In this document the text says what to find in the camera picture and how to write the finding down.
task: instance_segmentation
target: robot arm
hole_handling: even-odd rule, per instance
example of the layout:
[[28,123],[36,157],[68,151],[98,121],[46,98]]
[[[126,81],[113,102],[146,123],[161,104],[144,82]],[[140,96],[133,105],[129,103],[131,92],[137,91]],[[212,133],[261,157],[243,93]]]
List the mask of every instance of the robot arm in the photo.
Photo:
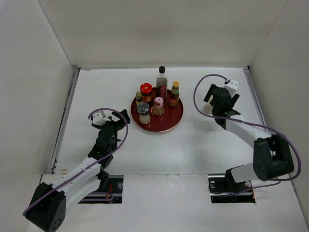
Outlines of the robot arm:
[[[236,93],[239,82],[230,80],[224,87],[211,85],[204,101],[204,110],[211,110],[213,116],[228,117],[246,121],[239,112],[233,110],[239,98]],[[287,142],[276,134],[239,121],[216,118],[216,123],[232,132],[253,148],[253,163],[231,168],[226,171],[227,185],[259,179],[267,181],[294,170],[292,155]]]
[[[127,111],[123,110],[120,113],[129,124],[130,118]],[[56,231],[72,205],[80,202],[81,199],[97,189],[105,189],[109,175],[104,169],[110,164],[113,156],[110,155],[91,167],[89,165],[112,153],[117,148],[117,142],[120,141],[117,139],[117,132],[125,127],[125,122],[117,113],[113,112],[112,114],[119,120],[113,121],[112,117],[106,118],[103,111],[96,112],[91,116],[92,126],[100,129],[100,131],[96,144],[81,164],[61,179],[50,184],[41,183],[36,188],[30,205],[83,171],[68,184],[58,188],[26,212],[25,217],[43,231]]]

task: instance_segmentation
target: bottle label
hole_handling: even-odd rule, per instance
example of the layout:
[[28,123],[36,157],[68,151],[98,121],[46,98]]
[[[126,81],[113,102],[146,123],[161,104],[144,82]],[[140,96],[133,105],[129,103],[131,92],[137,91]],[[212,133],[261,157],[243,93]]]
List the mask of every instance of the bottle label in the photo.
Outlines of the bottle label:
[[177,106],[178,105],[178,99],[170,99],[169,105],[170,106]]
[[165,99],[168,95],[168,89],[167,89],[167,86],[164,85],[164,86],[160,86],[160,97]]
[[145,102],[145,103],[148,103],[148,102],[150,102],[150,101],[152,100],[151,95],[149,95],[149,96],[143,96],[143,97],[144,97],[144,102]]
[[172,94],[178,94],[179,93],[179,89],[178,88],[172,88]]

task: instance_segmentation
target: gold bottle cap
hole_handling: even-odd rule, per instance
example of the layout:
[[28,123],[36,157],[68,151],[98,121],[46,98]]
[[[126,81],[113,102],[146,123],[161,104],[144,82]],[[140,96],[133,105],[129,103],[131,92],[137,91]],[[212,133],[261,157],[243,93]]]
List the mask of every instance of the gold bottle cap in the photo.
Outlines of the gold bottle cap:
[[173,82],[173,87],[174,88],[178,88],[179,87],[179,82],[178,81],[174,81]]
[[137,99],[140,99],[140,98],[142,98],[143,96],[142,96],[142,94],[141,94],[141,92],[136,92],[136,98]]

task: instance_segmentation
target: red bottle cap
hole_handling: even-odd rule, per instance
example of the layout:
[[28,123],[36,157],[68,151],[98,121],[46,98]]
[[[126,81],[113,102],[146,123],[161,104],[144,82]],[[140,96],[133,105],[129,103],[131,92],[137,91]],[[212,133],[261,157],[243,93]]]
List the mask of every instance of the red bottle cap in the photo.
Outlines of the red bottle cap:
[[153,91],[153,87],[152,85],[150,85],[149,83],[144,83],[140,86],[140,91],[143,93],[143,94],[148,94],[148,93],[151,93]]

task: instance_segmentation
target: spice jar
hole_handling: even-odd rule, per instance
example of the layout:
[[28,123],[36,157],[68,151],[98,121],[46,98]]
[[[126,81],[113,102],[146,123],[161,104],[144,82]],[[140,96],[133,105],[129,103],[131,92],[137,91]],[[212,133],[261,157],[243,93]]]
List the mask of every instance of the spice jar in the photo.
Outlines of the spice jar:
[[143,96],[141,92],[136,92],[136,106],[143,103]]
[[161,97],[157,97],[154,100],[154,106],[152,107],[153,115],[160,116],[164,114],[164,100]]
[[148,124],[150,122],[149,105],[143,102],[138,105],[137,111],[140,114],[140,123]]
[[149,83],[144,83],[140,86],[141,94],[143,95],[144,102],[150,104],[152,102],[153,87]]

